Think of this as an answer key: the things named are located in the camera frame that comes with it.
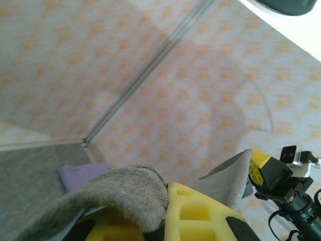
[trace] baseboard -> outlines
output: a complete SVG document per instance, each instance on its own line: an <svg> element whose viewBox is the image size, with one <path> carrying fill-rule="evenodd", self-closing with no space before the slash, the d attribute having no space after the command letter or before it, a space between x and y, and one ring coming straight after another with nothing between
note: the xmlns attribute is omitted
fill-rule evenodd
<svg viewBox="0 0 321 241"><path fill-rule="evenodd" d="M46 147L46 146L56 146L63 144L73 144L73 143L82 143L82 139L69 139L61 141L44 141L44 142L31 142L31 143L21 143L21 144L9 144L9 145L0 145L0 152L19 150L26 148L36 148L36 147Z"/></svg>
<svg viewBox="0 0 321 241"><path fill-rule="evenodd" d="M91 153L90 149L88 147L84 147L84 151L87 154L89 160L91 163L98 163L95 156Z"/></svg>

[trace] black plastic part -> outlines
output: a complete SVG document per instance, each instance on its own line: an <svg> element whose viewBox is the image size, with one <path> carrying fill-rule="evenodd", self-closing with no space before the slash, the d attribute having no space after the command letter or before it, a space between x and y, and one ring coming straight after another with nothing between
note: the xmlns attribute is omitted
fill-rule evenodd
<svg viewBox="0 0 321 241"><path fill-rule="evenodd" d="M317 0L257 0L269 8L289 16L299 16L311 11Z"/></svg>
<svg viewBox="0 0 321 241"><path fill-rule="evenodd" d="M285 163L273 157L259 169L259 172L263 178L262 188L270 192L293 174Z"/></svg>
<svg viewBox="0 0 321 241"><path fill-rule="evenodd" d="M257 186L255 196L263 200L271 199L280 203L289 203L294 197L304 195L312 183L313 180L310 177L291 177L280 183L273 191Z"/></svg>
<svg viewBox="0 0 321 241"><path fill-rule="evenodd" d="M85 220L73 226L62 241L85 241L96 221Z"/></svg>
<svg viewBox="0 0 321 241"><path fill-rule="evenodd" d="M319 209L320 212L321 212L321 203L320 203L320 200L319 200L319 197L318 197L318 195L319 195L320 193L321 193L321 189L319 189L319 190L315 193L313 200L314 200L314 203L316 204L316 206L318 207L318 209Z"/></svg>
<svg viewBox="0 0 321 241"><path fill-rule="evenodd" d="M303 235L301 235L301 234L299 234L296 238L297 238L297 240L299 240L299 241L309 241L309 240L307 240L306 238L304 238Z"/></svg>
<svg viewBox="0 0 321 241"><path fill-rule="evenodd" d="M246 222L235 217L227 217L226 221L237 241L261 241Z"/></svg>
<svg viewBox="0 0 321 241"><path fill-rule="evenodd" d="M145 241L164 241L165 238L165 221L163 220L160 226L152 231L143 233Z"/></svg>
<svg viewBox="0 0 321 241"><path fill-rule="evenodd" d="M300 161L301 161L302 163L309 163L309 162L317 163L317 162L318 162L318 159L313 156L312 152L310 152L310 151L304 151L304 152L301 152Z"/></svg>
<svg viewBox="0 0 321 241"><path fill-rule="evenodd" d="M280 161L291 164L295 158L296 146L283 147L281 151Z"/></svg>
<svg viewBox="0 0 321 241"><path fill-rule="evenodd" d="M307 194L296 196L292 203L274 202L297 227L306 240L321 241L321 211Z"/></svg>

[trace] black cable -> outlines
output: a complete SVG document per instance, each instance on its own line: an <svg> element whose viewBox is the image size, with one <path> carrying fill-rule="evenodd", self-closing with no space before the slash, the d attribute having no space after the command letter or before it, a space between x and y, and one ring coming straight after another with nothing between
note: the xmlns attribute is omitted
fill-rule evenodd
<svg viewBox="0 0 321 241"><path fill-rule="evenodd" d="M268 220L267 223L268 223L269 228L270 228L272 234L274 235L274 237L275 237L277 240L282 241L282 240L280 240L279 237L275 234L275 232L273 231L273 229L272 229L272 227L271 227L271 221L272 221L272 219L273 219L275 216L277 216L278 214L280 214L280 213L282 213L281 210L278 210L278 211L275 211L274 213L272 213L271 216L269 217L269 220ZM294 235L295 233L300 233L300 232L299 232L298 230L292 230L292 231L290 232L290 234L289 234L289 237L288 237L285 241L291 241L291 239L293 238L293 235Z"/></svg>
<svg viewBox="0 0 321 241"><path fill-rule="evenodd" d="M314 202L315 202L316 206L318 207L319 211L321 212L321 204L320 204L320 201L319 201L319 199L318 199L319 193L321 193L321 189L319 189L319 190L315 193L313 199L314 199Z"/></svg>
<svg viewBox="0 0 321 241"><path fill-rule="evenodd" d="M298 230L292 230L291 232L290 232L290 234L289 234L289 237L285 240L285 241L291 241L291 239L292 239L292 237L293 237L293 235L295 234L295 233L300 233Z"/></svg>
<svg viewBox="0 0 321 241"><path fill-rule="evenodd" d="M275 232L273 231L273 229L272 229L272 227L271 227L271 221L272 221L272 219L273 219L275 216L277 216L278 214L280 214L280 213L281 213L281 210L278 210L278 211L275 211L273 214L271 214L271 216L269 217L269 220L268 220L267 223L268 223L269 228L270 228L272 234L274 235L274 237L275 237L277 240L282 241L282 240L279 239L279 237L275 234Z"/></svg>

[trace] patterned wallpaper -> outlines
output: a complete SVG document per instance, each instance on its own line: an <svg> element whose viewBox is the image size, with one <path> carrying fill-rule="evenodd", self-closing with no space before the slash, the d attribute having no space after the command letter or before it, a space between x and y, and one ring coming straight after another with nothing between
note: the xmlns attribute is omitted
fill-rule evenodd
<svg viewBox="0 0 321 241"><path fill-rule="evenodd" d="M147 162L187 183L246 148L279 157L299 145L321 156L321 63L243 5L222 0L188 33L90 146L111 168ZM310 193L321 186L316 169ZM242 213L260 238L271 202ZM291 226L272 222L284 240Z"/></svg>
<svg viewBox="0 0 321 241"><path fill-rule="evenodd" d="M0 4L0 145L82 138L196 0Z"/></svg>

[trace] gray sock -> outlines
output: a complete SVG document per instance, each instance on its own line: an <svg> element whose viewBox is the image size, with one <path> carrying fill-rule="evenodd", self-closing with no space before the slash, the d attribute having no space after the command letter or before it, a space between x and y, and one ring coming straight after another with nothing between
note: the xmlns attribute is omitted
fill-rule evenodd
<svg viewBox="0 0 321 241"><path fill-rule="evenodd" d="M165 175L151 165L114 169L50 203L16 240L62 240L80 213L109 205L123 211L142 232L154 231L165 219L167 185Z"/></svg>
<svg viewBox="0 0 321 241"><path fill-rule="evenodd" d="M252 185L248 180L251 157L252 150L245 150L188 186L237 209L242 197L252 194Z"/></svg>

